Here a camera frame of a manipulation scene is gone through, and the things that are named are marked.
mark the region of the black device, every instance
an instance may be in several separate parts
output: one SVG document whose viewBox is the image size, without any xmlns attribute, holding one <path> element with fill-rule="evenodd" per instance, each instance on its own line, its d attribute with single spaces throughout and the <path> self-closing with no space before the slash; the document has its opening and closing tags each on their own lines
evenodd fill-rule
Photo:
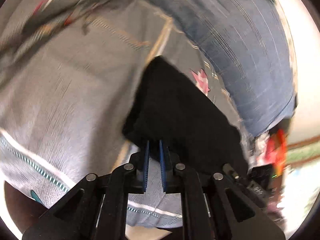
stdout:
<svg viewBox="0 0 320 240">
<path fill-rule="evenodd" d="M 254 180 L 241 178 L 229 164 L 222 173 L 197 173 L 162 141 L 148 141 L 111 174 L 88 174 L 22 240 L 124 239 L 128 194 L 146 190 L 150 149 L 159 153 L 164 192 L 181 193 L 184 240 L 285 239 L 263 212 L 268 193 Z"/>
</svg>

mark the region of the black cloth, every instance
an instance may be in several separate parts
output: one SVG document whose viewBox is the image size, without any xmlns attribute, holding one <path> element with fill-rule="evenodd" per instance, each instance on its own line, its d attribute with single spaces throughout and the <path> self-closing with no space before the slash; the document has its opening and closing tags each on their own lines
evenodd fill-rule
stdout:
<svg viewBox="0 0 320 240">
<path fill-rule="evenodd" d="M 184 74 L 156 57 L 146 68 L 135 102 L 123 127 L 140 148 L 162 139 L 180 160 L 198 172 L 230 165 L 246 176 L 238 130 Z"/>
</svg>

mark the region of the metal screw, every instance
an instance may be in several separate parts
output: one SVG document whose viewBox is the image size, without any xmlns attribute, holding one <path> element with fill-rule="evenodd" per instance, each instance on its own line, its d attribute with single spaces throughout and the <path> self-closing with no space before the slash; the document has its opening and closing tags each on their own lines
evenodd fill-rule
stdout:
<svg viewBox="0 0 320 240">
<path fill-rule="evenodd" d="M 223 175 L 219 172 L 216 172 L 213 177 L 216 179 L 216 180 L 222 180 L 223 179 Z"/>
<path fill-rule="evenodd" d="M 183 164 L 183 163 L 178 163 L 176 165 L 176 169 L 179 170 L 179 171 L 182 171 L 186 168 L 186 166 Z"/>
<path fill-rule="evenodd" d="M 125 164 L 123 167 L 124 167 L 124 169 L 127 170 L 127 171 L 131 171 L 131 170 L 134 168 L 134 166 L 133 166 L 132 163 L 127 163 L 127 164 Z"/>
<path fill-rule="evenodd" d="M 85 178 L 87 179 L 87 181 L 94 181 L 97 178 L 97 175 L 90 173 L 87 176 L 85 176 Z"/>
</svg>

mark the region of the white wall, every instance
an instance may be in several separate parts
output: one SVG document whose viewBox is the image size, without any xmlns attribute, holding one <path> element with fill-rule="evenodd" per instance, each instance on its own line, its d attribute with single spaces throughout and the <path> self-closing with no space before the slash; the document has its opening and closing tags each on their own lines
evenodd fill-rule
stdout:
<svg viewBox="0 0 320 240">
<path fill-rule="evenodd" d="M 279 0 L 296 52 L 298 107 L 288 143 L 320 135 L 320 33 L 301 0 Z"/>
</svg>

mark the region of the blue fabric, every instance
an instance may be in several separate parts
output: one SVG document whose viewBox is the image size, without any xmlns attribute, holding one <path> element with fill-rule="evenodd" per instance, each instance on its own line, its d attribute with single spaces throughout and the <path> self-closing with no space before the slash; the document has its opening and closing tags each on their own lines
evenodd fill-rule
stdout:
<svg viewBox="0 0 320 240">
<path fill-rule="evenodd" d="M 289 49 L 270 0 L 149 0 L 204 52 L 257 136 L 294 109 Z"/>
</svg>

